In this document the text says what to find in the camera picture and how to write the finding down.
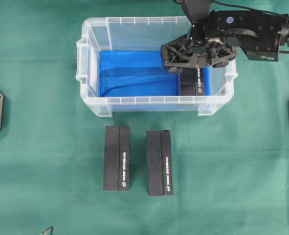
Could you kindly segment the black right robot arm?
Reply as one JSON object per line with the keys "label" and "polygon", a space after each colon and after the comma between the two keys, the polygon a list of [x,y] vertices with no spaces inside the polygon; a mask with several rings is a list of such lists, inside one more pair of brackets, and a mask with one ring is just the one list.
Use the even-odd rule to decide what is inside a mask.
{"label": "black right robot arm", "polygon": [[241,49],[249,60],[278,61],[289,54],[289,15],[256,10],[207,11],[188,15],[189,31],[160,48],[170,72],[223,68]]}

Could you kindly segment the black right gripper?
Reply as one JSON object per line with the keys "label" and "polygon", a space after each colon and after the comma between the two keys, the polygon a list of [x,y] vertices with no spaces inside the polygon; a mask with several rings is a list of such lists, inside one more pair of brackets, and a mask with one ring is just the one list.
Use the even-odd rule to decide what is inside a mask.
{"label": "black right gripper", "polygon": [[238,55],[238,49],[214,40],[193,40],[187,34],[161,46],[162,67],[170,73],[205,67],[223,68]]}

